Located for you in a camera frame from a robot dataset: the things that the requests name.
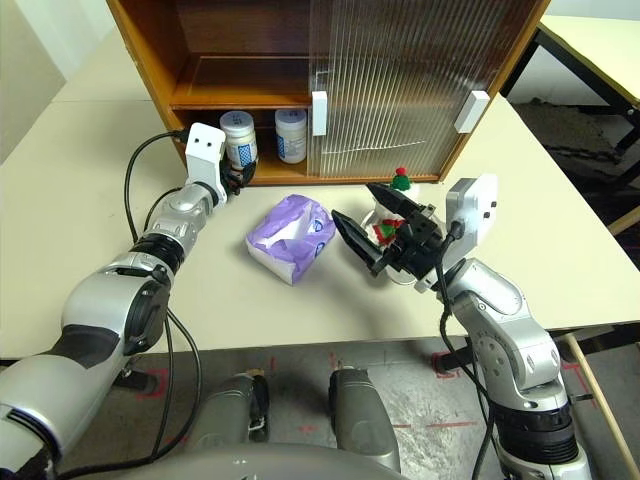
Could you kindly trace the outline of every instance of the wall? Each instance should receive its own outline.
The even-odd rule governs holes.
[[[640,20],[640,0],[552,0],[548,15]],[[509,101],[526,103],[537,97],[558,105],[597,105],[602,99],[544,49],[539,48]]]
[[[66,79],[115,26],[106,0],[15,1]]]
[[[64,85],[14,0],[0,0],[0,163]]]

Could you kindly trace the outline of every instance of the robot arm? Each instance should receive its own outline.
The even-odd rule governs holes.
[[[479,260],[464,258],[495,221],[495,176],[461,179],[448,192],[446,237],[433,206],[417,205],[382,184],[367,186],[406,220],[394,242],[380,251],[353,220],[334,211],[336,227],[374,275],[386,266],[405,270],[416,277],[421,293],[439,289],[435,266],[442,262],[452,313],[468,331],[482,367],[507,478],[589,480],[555,344],[531,316],[518,287]]]
[[[184,188],[167,196],[131,250],[73,290],[55,345],[2,372],[0,473],[50,468],[80,438],[131,355],[158,341],[174,276],[227,201],[224,141],[221,130],[191,127]]]

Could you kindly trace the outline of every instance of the tissue box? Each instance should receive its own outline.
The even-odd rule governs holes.
[[[249,253],[289,285],[302,278],[336,227],[318,202],[289,195],[247,235]]]

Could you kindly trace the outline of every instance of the jar lid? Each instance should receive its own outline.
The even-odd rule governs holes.
[[[282,130],[300,130],[307,126],[307,112],[296,110],[276,110],[276,128]]]
[[[241,110],[232,110],[220,117],[220,128],[230,137],[244,137],[253,132],[253,117]]]

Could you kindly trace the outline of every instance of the wooden stick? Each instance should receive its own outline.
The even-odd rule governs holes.
[[[607,225],[607,228],[611,232],[611,235],[615,236],[638,222],[640,222],[640,205]]]
[[[591,367],[587,363],[587,359],[585,358],[584,353],[582,353],[576,337],[574,337],[572,333],[569,333],[565,335],[565,338],[567,340],[567,343],[569,344],[571,353],[573,353],[573,356],[576,358],[576,360],[578,360],[578,363],[582,368],[582,372],[587,379],[589,388],[591,388],[593,397],[596,399],[596,402],[598,402],[598,405],[600,405],[600,409],[602,410],[604,419],[607,422],[611,433],[613,434],[613,439],[618,445],[618,449],[620,450],[620,453],[622,453],[624,463],[627,466],[629,473],[631,474],[630,478],[632,478],[633,480],[640,480],[640,470],[638,470],[638,466],[633,460],[631,450],[629,450],[629,445],[627,445],[627,442],[622,435],[622,431],[618,426],[618,422],[616,422],[616,418],[613,416],[613,412],[611,411],[611,408],[607,403],[607,399],[604,397],[604,393],[602,393],[602,389],[600,388],[600,385],[598,384],[598,381],[596,380]]]

